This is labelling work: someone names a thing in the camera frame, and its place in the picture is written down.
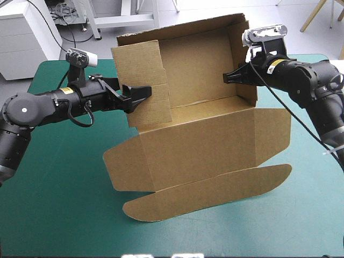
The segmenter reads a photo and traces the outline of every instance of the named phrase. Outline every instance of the black cable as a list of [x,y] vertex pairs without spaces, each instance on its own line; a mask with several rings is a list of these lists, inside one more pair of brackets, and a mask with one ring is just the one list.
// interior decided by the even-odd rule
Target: black cable
[[68,28],[68,30],[69,30],[69,32],[70,32],[72,38],[73,38],[73,40],[69,40],[69,41],[70,41],[70,42],[73,42],[73,43],[74,43],[74,47],[76,48],[75,37],[74,37],[73,31],[71,30],[69,24],[65,21],[65,19],[64,19],[62,16],[58,15],[57,13],[51,12],[50,14],[51,14],[51,15],[56,15],[60,20],[63,20],[64,23],[66,23],[67,28]]
[[75,119],[75,117],[73,117],[73,115],[71,114],[71,102],[65,98],[63,99],[58,99],[59,102],[67,102],[68,103],[68,118],[70,121],[72,121],[74,124],[80,126],[80,127],[91,127],[94,123],[95,123],[95,117],[91,111],[91,109],[89,108],[90,104],[91,104],[91,101],[87,101],[85,102],[85,105],[84,105],[84,109],[86,110],[87,114],[90,116],[91,118],[91,123],[90,124],[84,124],[78,120]]
[[61,86],[62,86],[64,80],[66,79],[66,77],[67,77],[67,75],[68,75],[68,71],[69,71],[69,70],[67,70],[66,73],[64,74],[64,76],[62,77],[62,79],[61,79],[61,81],[60,81],[58,87],[56,88],[56,90],[58,90],[58,89],[61,88]]
[[67,52],[67,51],[60,45],[60,43],[58,42],[58,40],[56,39],[54,33],[52,32],[52,29],[50,28],[50,26],[49,26],[47,20],[45,19],[44,15],[42,14],[42,12],[41,12],[41,11],[38,9],[38,7],[37,7],[34,3],[32,3],[30,0],[27,0],[27,1],[28,1],[30,4],[32,4],[32,6],[35,7],[36,10],[39,12],[39,14],[43,17],[43,20],[44,20],[45,23],[47,24],[48,29],[50,30],[50,33],[52,34],[52,36],[53,36],[55,42],[59,45],[59,47],[60,47],[63,51]]
[[[50,14],[51,14],[51,15],[56,15],[56,16],[57,16],[57,19],[63,20],[63,21],[66,23],[67,28],[68,28],[68,30],[69,30],[71,36],[73,37],[73,41],[72,41],[72,42],[74,43],[74,47],[76,48],[75,37],[74,37],[74,34],[73,34],[71,28],[69,27],[69,24],[64,20],[64,18],[63,18],[62,16],[58,15],[57,13],[51,12]],[[59,85],[58,85],[58,87],[57,87],[56,89],[60,89],[60,88],[61,88],[61,86],[62,86],[64,80],[65,80],[66,77],[67,77],[67,75],[68,75],[68,70],[66,71],[66,73],[65,73],[64,76],[62,77],[62,79],[61,79],[61,81],[60,81],[60,83],[59,83]]]
[[[272,88],[266,83],[266,81],[262,78],[262,76],[260,76],[260,74],[257,72],[257,70],[254,68],[253,64],[250,62],[249,63],[252,70],[254,71],[254,73],[259,77],[259,79],[262,81],[262,83],[268,88],[268,90],[271,92],[272,95],[274,95],[274,97],[278,100],[278,102],[280,102],[282,104],[282,106],[284,106],[284,108],[306,129],[306,131],[318,142],[320,143],[325,149],[327,149],[328,151],[330,151],[330,148],[328,148],[306,125],[304,122],[301,121],[301,119],[299,119],[291,110],[290,108],[288,108],[288,106],[274,93],[274,91],[272,90]],[[338,164],[340,165],[340,167],[342,168],[342,170],[344,171],[344,166],[342,165],[342,163],[340,162],[340,160],[338,159],[338,157],[331,152],[331,155],[334,157],[334,159],[336,160],[336,162],[338,162]]]
[[[76,43],[83,43],[83,42],[86,42],[86,41],[89,41],[94,35],[92,34],[88,39],[85,39],[85,40],[78,40],[76,41]],[[65,37],[61,36],[62,39],[66,40],[66,41],[69,41],[69,42],[73,42],[72,40],[70,39],[66,39]]]

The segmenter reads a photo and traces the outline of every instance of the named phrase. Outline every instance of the open cardboard box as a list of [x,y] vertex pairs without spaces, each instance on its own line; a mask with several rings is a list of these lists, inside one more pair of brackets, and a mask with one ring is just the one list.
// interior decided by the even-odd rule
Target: open cardboard box
[[245,61],[242,13],[123,35],[112,49],[121,84],[151,85],[128,115],[139,135],[104,154],[119,191],[151,191],[125,203],[157,221],[279,186],[291,166],[257,168],[289,145],[284,109],[255,109],[256,87],[225,84]]

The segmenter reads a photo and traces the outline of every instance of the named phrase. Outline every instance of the warning label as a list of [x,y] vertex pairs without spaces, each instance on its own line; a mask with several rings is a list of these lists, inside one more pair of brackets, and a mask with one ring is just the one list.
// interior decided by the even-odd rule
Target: warning label
[[286,61],[286,60],[285,59],[277,59],[274,62],[272,62],[271,65],[269,66],[268,70],[267,70],[267,74],[273,74],[275,67],[283,61]]
[[74,92],[70,87],[61,88],[60,90],[62,90],[64,94],[71,94]]

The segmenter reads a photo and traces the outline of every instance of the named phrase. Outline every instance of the green tabletop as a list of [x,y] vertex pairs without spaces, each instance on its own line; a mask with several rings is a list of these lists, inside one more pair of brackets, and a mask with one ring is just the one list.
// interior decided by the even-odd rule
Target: green tabletop
[[[323,55],[300,55],[316,62]],[[31,93],[55,89],[65,61],[40,65]],[[87,73],[116,76],[113,60]],[[312,129],[304,110],[278,92]],[[280,108],[259,87],[258,107]],[[343,254],[344,176],[330,156],[293,119],[291,144],[268,164],[293,171],[277,189],[156,223],[142,223],[122,205],[144,193],[113,189],[102,155],[137,134],[121,111],[97,112],[95,125],[70,121],[38,127],[14,178],[0,188],[3,255],[119,256],[125,253],[208,256],[319,256]]]

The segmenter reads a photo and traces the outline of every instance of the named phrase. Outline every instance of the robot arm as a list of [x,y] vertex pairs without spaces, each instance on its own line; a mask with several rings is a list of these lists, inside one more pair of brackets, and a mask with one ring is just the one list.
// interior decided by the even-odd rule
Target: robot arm
[[305,109],[320,140],[334,148],[344,167],[344,85],[343,75],[328,60],[303,63],[287,57],[284,25],[246,30],[242,36],[249,46],[250,61],[223,74],[225,83],[269,85],[285,91]]
[[[149,96],[150,86],[122,86],[117,78],[91,75],[85,79],[84,69],[97,66],[97,56],[76,48],[66,54],[70,63],[68,86],[33,95],[21,93],[9,98],[0,113],[0,186],[12,177],[22,160],[36,126],[70,119],[74,124],[89,127],[95,111],[123,110],[131,113]],[[76,117],[88,114],[91,123],[84,124]]]

